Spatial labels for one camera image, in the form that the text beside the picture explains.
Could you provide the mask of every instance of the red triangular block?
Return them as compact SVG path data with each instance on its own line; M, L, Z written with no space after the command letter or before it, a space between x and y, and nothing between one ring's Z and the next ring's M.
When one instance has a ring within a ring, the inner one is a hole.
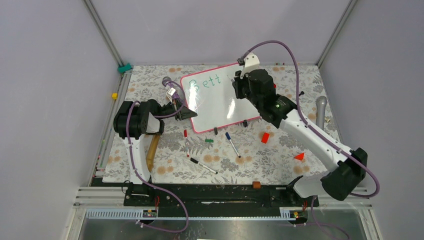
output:
M304 156L305 156L305 153L304 153L304 152L302 152L301 154L299 154L299 155L295 156L294 158L295 158L295 159L297 159L297 160L302 161L302 160L304 159Z

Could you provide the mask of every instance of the wall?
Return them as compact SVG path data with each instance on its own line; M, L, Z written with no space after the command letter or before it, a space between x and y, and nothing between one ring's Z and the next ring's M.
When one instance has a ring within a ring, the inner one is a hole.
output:
M315 64L350 0L92 0L124 61L234 63L253 45L280 40ZM283 48L255 51L263 63L291 63Z
M0 233L57 240L101 139L114 62L81 0L2 1Z
M359 1L321 68L344 142L381 183L372 204L388 240L423 237L423 13L422 0Z

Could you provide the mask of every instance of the marker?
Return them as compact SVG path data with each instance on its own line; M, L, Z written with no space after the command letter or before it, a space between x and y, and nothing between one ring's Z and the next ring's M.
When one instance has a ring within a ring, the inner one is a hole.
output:
M205 164L203 164L203 163L199 162L198 160L196 160L196 159L194 159L194 158L192 158L192 157L190 158L190 161L192 161L193 163L195 163L195 164L197 164L197 165L200 165L200 166L204 167L205 169L207 169L207 170L211 171L211 172L212 172L212 173L214 173L214 174L218 174L218 172L217 172L217 171L213 170L212 168L210 168L210 167L206 166Z
M234 149L235 153L237 154L238 158L241 158L242 156L240 156L239 152L237 151L236 146L234 146L233 141L231 141L231 137L228 134L228 132L225 133L226 138L229 140L229 143L231 144L232 148Z
M187 142L187 129L184 129L184 142L185 142L185 151L187 152L187 157L190 157L189 155L189 144Z

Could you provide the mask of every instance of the tabletop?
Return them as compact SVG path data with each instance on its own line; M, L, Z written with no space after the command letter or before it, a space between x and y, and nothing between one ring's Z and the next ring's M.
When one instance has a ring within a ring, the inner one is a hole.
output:
M180 82L182 76L217 67L216 65L139 65L134 66L127 88L126 101L155 99L167 104L166 90L161 81L165 76ZM296 102L296 72L293 65L261 66L273 77L276 92ZM325 96L325 90L317 66L299 65L300 106L313 122L316 119L315 101ZM325 109L324 130L339 141L330 106ZM165 129L160 137L151 172L153 183L173 184L251 184L260 181L263 185L284 185L295 177L309 176L326 171L324 165L294 137L275 128L270 123L255 119L242 124L230 125L218 130L196 134L189 119L176 121L170 117L163 120ZM184 130L188 132L190 157L218 171L213 174L194 164L185 151ZM231 135L241 158L238 158L225 133ZM261 142L268 133L266 144ZM151 136L145 136L145 150L149 148ZM294 157L304 153L302 161ZM103 175L105 183L122 183L130 178L130 166L124 142L115 134L108 162Z

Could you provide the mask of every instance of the green object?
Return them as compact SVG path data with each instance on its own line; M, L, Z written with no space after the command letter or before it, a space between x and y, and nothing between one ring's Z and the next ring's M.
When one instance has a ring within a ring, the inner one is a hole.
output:
M126 71L128 71L132 68L133 67L131 66L131 64L127 63L125 66L118 67L118 72L123 74L123 73L125 73Z

